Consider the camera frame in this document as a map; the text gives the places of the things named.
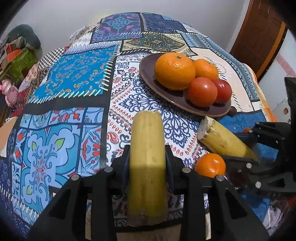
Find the grey-green plush pillow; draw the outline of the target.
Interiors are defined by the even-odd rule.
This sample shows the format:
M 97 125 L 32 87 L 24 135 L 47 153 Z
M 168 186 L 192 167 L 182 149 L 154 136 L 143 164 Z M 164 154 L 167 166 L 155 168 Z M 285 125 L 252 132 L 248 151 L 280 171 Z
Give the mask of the grey-green plush pillow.
M 27 47 L 35 51 L 41 47 L 41 42 L 32 27 L 26 24 L 21 24 L 13 28 L 7 37 L 7 43 L 15 44 L 17 49 Z

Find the dark purple grape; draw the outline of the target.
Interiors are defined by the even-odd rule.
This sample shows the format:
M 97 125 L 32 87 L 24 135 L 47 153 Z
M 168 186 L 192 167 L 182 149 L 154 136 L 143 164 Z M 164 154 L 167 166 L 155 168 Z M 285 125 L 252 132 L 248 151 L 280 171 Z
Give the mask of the dark purple grape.
M 237 114 L 237 109 L 234 106 L 231 106 L 227 115 L 228 116 L 235 116 Z

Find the patterned patchwork bedspread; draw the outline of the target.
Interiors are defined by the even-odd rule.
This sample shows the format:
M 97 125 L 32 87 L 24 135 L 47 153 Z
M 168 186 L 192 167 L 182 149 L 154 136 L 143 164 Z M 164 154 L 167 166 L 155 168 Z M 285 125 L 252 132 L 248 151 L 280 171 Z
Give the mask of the patterned patchwork bedspread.
M 51 188 L 110 166 L 130 143 L 139 111 L 160 113 L 165 143 L 186 166 L 205 154 L 197 140 L 199 116 L 157 95 L 140 76 L 144 57 L 165 52 L 217 67 L 237 110 L 221 119 L 229 130 L 275 121 L 254 72 L 209 37 L 159 14 L 106 16 L 75 32 L 67 50 L 49 52 L 31 69 L 34 91 L 11 120 L 1 156 L 1 240 L 27 236 L 51 200 Z

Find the brown wooden door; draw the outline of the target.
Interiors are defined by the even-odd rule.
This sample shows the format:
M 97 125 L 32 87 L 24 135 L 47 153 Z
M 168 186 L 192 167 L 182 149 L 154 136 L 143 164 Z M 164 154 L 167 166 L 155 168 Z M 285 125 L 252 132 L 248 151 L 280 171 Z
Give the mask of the brown wooden door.
M 271 1 L 250 1 L 230 53 L 247 64 L 260 80 L 279 52 L 287 25 L 271 5 Z

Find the pink toy figure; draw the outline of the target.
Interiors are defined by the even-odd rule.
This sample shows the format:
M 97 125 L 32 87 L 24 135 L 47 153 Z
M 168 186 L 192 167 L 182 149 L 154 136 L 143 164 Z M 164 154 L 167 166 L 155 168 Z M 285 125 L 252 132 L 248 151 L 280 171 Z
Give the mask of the pink toy figure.
M 1 94 L 4 95 L 8 107 L 15 109 L 18 97 L 18 89 L 12 85 L 10 80 L 5 79 L 1 82 Z

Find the short yellow sugarcane piece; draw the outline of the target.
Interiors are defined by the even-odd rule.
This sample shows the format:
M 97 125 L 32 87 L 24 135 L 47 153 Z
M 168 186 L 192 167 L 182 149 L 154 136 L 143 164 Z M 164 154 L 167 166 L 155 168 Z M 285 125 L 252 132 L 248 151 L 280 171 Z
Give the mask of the short yellow sugarcane piece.
M 259 156 L 252 149 L 211 117 L 206 116 L 200 122 L 197 138 L 216 154 L 248 158 L 259 162 Z

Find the green patterned storage box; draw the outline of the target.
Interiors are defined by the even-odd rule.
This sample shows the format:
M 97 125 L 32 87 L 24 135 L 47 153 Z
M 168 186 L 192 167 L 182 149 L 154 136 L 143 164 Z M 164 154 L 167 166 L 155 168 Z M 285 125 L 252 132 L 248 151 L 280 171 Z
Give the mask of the green patterned storage box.
M 1 80 L 8 79 L 11 82 L 24 80 L 29 70 L 37 63 L 32 50 L 22 49 L 15 59 L 8 62 L 6 58 L 1 63 Z

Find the dark purple round plate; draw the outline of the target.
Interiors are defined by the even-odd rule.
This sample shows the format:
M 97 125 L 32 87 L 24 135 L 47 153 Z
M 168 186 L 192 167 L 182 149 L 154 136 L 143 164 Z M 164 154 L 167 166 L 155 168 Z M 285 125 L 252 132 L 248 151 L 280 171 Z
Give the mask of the dark purple round plate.
M 161 85 L 155 78 L 154 65 L 162 53 L 151 54 L 144 57 L 139 64 L 139 72 L 147 86 L 155 94 L 168 101 L 170 104 L 199 116 L 217 118 L 226 115 L 231 109 L 231 101 L 224 105 L 213 104 L 207 108 L 200 108 L 192 104 L 187 97 L 187 90 L 169 90 Z

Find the red-orange tomato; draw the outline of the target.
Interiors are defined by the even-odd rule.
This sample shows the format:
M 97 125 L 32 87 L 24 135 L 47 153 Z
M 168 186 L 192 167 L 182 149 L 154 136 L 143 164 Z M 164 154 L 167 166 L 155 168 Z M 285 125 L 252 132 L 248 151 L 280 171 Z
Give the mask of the red-orange tomato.
M 218 95 L 216 85 L 208 78 L 195 78 L 189 85 L 187 91 L 188 99 L 194 105 L 207 108 L 211 106 Z

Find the large orange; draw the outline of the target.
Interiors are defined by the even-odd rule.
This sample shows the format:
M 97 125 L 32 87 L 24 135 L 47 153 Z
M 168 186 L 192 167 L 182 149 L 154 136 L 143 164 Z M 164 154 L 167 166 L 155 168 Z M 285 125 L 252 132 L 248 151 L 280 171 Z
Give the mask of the large orange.
M 156 80 L 169 90 L 183 90 L 196 77 L 193 61 L 184 54 L 169 52 L 160 56 L 154 65 Z

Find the small tangerine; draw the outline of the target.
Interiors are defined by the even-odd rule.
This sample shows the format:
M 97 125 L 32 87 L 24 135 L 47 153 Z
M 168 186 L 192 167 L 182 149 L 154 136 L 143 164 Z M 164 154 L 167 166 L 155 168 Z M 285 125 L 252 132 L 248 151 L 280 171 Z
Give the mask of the small tangerine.
M 247 128 L 245 128 L 242 132 L 243 132 L 243 133 L 253 133 L 253 130 L 252 130 L 251 127 L 247 127 Z
M 226 164 L 218 154 L 207 153 L 197 160 L 194 170 L 201 176 L 214 178 L 226 173 Z

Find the long yellow sugarcane piece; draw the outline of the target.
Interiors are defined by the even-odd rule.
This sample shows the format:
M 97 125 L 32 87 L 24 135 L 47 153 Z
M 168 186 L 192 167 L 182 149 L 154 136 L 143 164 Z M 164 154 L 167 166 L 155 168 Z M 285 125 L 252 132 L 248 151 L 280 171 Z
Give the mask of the long yellow sugarcane piece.
M 166 221 L 168 198 L 164 127 L 158 111 L 138 112 L 132 123 L 127 218 L 129 225 Z

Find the orange box on pile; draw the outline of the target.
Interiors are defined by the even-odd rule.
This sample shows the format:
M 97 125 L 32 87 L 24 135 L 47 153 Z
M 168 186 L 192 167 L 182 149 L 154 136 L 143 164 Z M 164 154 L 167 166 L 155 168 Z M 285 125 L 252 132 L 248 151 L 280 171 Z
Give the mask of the orange box on pile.
M 17 48 L 16 44 L 9 44 L 6 48 L 6 53 L 7 53 L 6 60 L 8 62 L 13 61 L 15 57 L 18 54 L 20 54 L 21 51 L 22 51 L 21 48 Z

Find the medium orange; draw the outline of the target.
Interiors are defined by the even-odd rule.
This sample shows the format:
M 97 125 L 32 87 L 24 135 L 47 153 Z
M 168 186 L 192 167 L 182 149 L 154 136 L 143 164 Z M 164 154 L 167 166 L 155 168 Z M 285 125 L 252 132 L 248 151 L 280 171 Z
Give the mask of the medium orange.
M 218 69 L 209 61 L 205 59 L 197 59 L 193 64 L 196 71 L 196 77 L 205 77 L 210 80 L 219 78 Z

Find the red apple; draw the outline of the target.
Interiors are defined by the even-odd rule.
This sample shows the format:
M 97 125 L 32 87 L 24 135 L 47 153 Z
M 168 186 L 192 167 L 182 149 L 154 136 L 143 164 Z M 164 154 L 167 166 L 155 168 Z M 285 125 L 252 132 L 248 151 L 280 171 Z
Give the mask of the red apple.
M 232 89 L 230 84 L 222 79 L 212 79 L 212 82 L 217 87 L 217 98 L 215 102 L 217 104 L 226 104 L 232 96 Z

